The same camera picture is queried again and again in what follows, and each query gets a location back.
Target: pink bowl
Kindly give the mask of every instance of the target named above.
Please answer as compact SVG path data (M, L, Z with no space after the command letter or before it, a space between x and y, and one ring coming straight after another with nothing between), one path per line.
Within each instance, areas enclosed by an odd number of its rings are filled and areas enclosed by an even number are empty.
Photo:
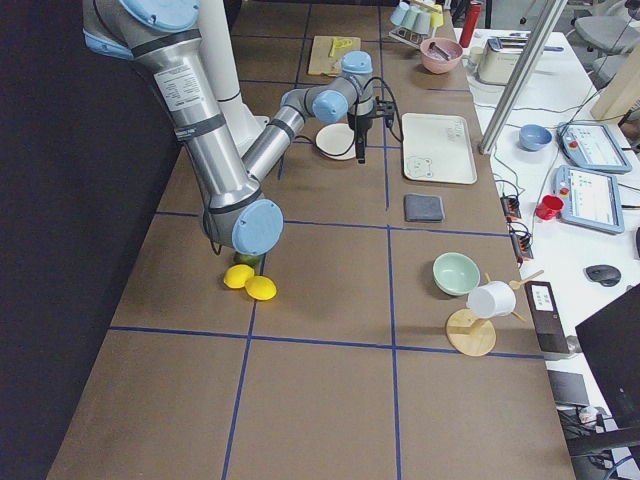
M445 60L434 49L429 49L429 45L436 42L436 45L447 52L451 60ZM448 38L436 37L428 38L420 44L420 53L422 54L422 65L431 73L446 73L453 70L462 59L462 47L458 42L449 40Z

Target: lime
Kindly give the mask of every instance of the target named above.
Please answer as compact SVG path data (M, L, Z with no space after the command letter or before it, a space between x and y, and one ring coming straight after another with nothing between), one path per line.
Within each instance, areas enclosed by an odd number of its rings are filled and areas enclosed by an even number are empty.
M233 263L249 265L255 267L262 260L262 255L249 255L248 253L236 252L233 256Z

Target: white label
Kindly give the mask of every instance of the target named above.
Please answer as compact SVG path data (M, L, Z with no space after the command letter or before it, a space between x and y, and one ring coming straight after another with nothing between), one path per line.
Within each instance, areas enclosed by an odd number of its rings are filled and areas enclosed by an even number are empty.
M154 75L172 112L204 102L198 77L190 65L180 65Z
M533 293L533 303L536 306L536 310L553 312L553 303L547 287L531 285L531 293Z

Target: mint green bowl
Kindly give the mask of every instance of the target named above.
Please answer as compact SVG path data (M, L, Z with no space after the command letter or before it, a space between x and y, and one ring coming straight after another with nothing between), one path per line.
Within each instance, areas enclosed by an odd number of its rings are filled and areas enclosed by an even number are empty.
M433 278L444 293L466 295L480 284L480 270L466 255L448 252L433 262Z

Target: wooden spoon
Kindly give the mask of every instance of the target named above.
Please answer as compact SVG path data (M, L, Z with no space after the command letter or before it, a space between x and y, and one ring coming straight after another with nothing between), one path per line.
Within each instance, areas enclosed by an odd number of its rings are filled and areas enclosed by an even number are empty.
M524 318L522 315L520 315L518 312L511 312L511 315L513 315L514 317L516 317L518 320L520 320L523 323L527 323L527 319Z
M524 280L511 280L509 282L509 286L513 289L513 290L518 290L522 285L524 285L525 283L527 283L529 280L533 280L534 278L542 275L544 273L544 270L538 270L536 273L534 273L533 275L529 275L527 278L525 278Z

